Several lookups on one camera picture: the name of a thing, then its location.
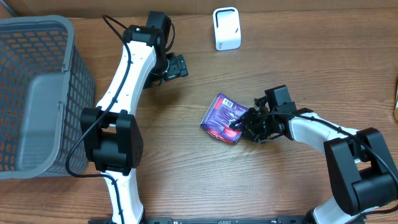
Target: white power adapter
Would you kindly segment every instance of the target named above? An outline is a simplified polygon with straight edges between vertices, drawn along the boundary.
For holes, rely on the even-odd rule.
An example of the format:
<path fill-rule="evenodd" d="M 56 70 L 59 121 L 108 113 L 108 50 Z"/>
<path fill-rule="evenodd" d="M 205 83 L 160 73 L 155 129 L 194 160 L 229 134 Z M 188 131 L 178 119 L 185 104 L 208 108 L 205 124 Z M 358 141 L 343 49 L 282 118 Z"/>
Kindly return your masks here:
<path fill-rule="evenodd" d="M 217 50 L 232 50 L 241 46 L 239 12 L 234 7 L 224 7 L 213 12 Z"/>

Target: purple snack package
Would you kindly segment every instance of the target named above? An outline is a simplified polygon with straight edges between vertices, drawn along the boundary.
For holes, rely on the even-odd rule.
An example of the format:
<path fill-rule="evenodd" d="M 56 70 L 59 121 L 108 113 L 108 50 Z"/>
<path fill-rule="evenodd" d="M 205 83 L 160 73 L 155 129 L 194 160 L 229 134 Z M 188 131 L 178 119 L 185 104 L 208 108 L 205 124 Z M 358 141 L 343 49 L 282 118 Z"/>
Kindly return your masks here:
<path fill-rule="evenodd" d="M 213 100 L 200 126 L 211 136 L 224 142 L 237 143 L 241 131 L 229 128 L 229 125 L 239 119 L 248 109 L 220 93 Z"/>

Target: gray plastic basket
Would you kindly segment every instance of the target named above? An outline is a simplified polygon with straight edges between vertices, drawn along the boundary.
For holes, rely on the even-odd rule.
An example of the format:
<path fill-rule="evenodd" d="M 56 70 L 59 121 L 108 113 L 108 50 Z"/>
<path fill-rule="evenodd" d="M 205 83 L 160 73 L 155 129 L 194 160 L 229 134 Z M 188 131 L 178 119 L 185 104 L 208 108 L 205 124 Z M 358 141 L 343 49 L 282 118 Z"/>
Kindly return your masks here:
<path fill-rule="evenodd" d="M 67 175 L 79 117 L 95 86 L 61 16 L 0 20 L 0 179 Z M 71 169 L 82 172 L 83 144 Z"/>

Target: wire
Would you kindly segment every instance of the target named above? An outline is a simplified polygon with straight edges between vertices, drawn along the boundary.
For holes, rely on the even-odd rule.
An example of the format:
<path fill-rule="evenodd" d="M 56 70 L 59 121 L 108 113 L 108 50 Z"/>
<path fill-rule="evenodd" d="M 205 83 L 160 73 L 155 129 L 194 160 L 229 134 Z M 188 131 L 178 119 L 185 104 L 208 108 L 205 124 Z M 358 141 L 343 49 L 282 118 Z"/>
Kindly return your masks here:
<path fill-rule="evenodd" d="M 98 124 L 100 124 L 100 122 L 102 122 L 102 120 L 104 119 L 104 117 L 108 114 L 108 112 L 111 110 L 112 106 L 118 102 L 117 98 L 123 88 L 124 83 L 126 82 L 127 79 L 127 75 L 129 74 L 130 71 L 130 66 L 132 64 L 131 62 L 131 53 L 130 53 L 130 48 L 127 45 L 127 43 L 123 40 L 122 35 L 120 35 L 120 33 L 109 23 L 109 21 L 107 19 L 110 19 L 111 21 L 117 23 L 117 25 L 123 27 L 124 29 L 127 29 L 127 27 L 123 24 L 121 24 L 119 21 L 117 21 L 116 19 L 113 19 L 110 16 L 107 15 L 103 15 L 102 18 L 104 19 L 105 23 L 109 26 L 109 28 L 112 29 L 112 31 L 119 37 L 119 39 L 122 41 L 123 45 L 126 48 L 127 51 L 127 56 L 128 56 L 128 61 L 127 61 L 127 68 L 126 71 L 124 72 L 124 76 L 123 79 L 119 85 L 119 88 L 116 90 L 116 93 L 114 94 L 109 106 L 104 110 L 103 114 L 97 119 L 95 120 L 95 122 L 87 129 L 87 131 L 85 131 L 81 137 L 77 140 L 77 142 L 72 146 L 72 148 L 70 149 L 67 159 L 65 161 L 65 168 L 67 170 L 67 172 L 74 176 L 74 177 L 79 177 L 79 178 L 90 178 L 90 177 L 104 177 L 104 178 L 108 178 L 109 180 L 111 180 L 112 185 L 114 186 L 114 191 L 116 194 L 116 201 L 118 203 L 118 209 L 119 209 L 119 215 L 120 215 L 120 219 L 122 224 L 124 224 L 124 217 L 123 217 L 123 210 L 121 207 L 121 202 L 120 202 L 120 195 L 119 195 L 119 190 L 118 190 L 118 185 L 116 184 L 116 180 L 108 174 L 77 174 L 74 171 L 72 171 L 70 169 L 70 159 L 72 158 L 73 153 L 76 151 L 77 147 L 81 144 L 81 142 L 84 140 L 84 138 L 87 137 L 88 133 L 94 128 L 96 127 Z"/>
<path fill-rule="evenodd" d="M 169 46 L 167 46 L 165 52 L 168 52 L 168 51 L 173 47 L 174 37 L 175 37 L 175 27 L 174 27 L 174 23 L 172 23 L 172 27 L 173 27 L 173 39 L 172 39 L 172 41 L 170 41 L 170 44 L 169 44 Z"/>
<path fill-rule="evenodd" d="M 393 171 L 390 169 L 390 167 L 386 164 L 386 162 L 384 162 L 384 160 L 381 159 L 379 155 L 377 155 L 365 142 L 363 142 L 362 140 L 358 139 L 355 135 L 353 135 L 353 134 L 351 134 L 351 133 L 349 133 L 347 131 L 344 131 L 344 130 L 342 130 L 341 127 L 336 127 L 335 125 L 331 124 L 330 122 L 327 122 L 327 121 L 322 120 L 322 119 L 318 119 L 318 118 L 314 118 L 314 117 L 308 117 L 308 116 L 302 116 L 302 115 L 299 115 L 299 114 L 278 113 L 278 112 L 269 113 L 267 115 L 269 116 L 269 115 L 273 115 L 273 114 L 275 114 L 275 115 L 284 115 L 284 116 L 295 116 L 295 117 L 307 119 L 307 120 L 310 120 L 310 121 L 316 121 L 318 123 L 324 124 L 325 126 L 328 126 L 331 129 L 334 129 L 338 133 L 347 135 L 349 138 L 354 139 L 354 141 L 356 141 L 358 144 L 362 145 L 365 148 L 365 150 L 368 151 L 368 153 L 370 153 L 373 157 L 375 157 L 382 164 L 382 166 L 384 168 L 386 168 L 386 170 L 388 171 L 388 173 L 391 175 L 392 179 L 394 180 L 394 183 L 395 183 L 396 187 L 398 188 L 398 179 L 395 176 L 395 174 L 393 173 Z M 359 214 L 357 217 L 355 217 L 354 219 L 350 220 L 346 224 L 352 224 L 352 223 L 358 221 L 359 219 L 364 218 L 367 215 L 387 214 L 387 213 L 395 212 L 397 210 L 398 210 L 398 205 L 396 205 L 395 207 L 390 208 L 390 209 L 363 212 L 363 213 Z"/>

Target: wooden table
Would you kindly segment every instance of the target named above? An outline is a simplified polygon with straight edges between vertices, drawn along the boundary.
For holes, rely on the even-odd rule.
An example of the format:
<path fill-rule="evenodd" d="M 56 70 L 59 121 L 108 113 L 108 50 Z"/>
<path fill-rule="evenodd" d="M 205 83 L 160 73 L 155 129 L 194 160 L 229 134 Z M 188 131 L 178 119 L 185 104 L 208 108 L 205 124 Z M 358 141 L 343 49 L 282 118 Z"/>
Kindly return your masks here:
<path fill-rule="evenodd" d="M 200 129 L 220 92 L 251 106 L 264 90 L 286 84 L 298 108 L 346 127 L 382 131 L 398 162 L 398 9 L 241 14 L 242 45 L 227 52 L 215 50 L 211 16 L 172 20 L 172 51 L 184 55 L 190 74 L 143 91 L 139 102 L 145 147 L 137 181 L 148 217 L 303 215 L 331 196 L 325 159 L 308 146 L 286 138 L 230 146 Z M 145 24 L 146 18 L 120 21 Z M 102 19 L 73 25 L 98 101 L 122 45 Z M 93 172 L 90 164 L 87 173 Z M 0 223 L 86 223 L 111 213 L 103 179 L 0 183 Z M 397 222 L 398 213 L 368 221 Z"/>

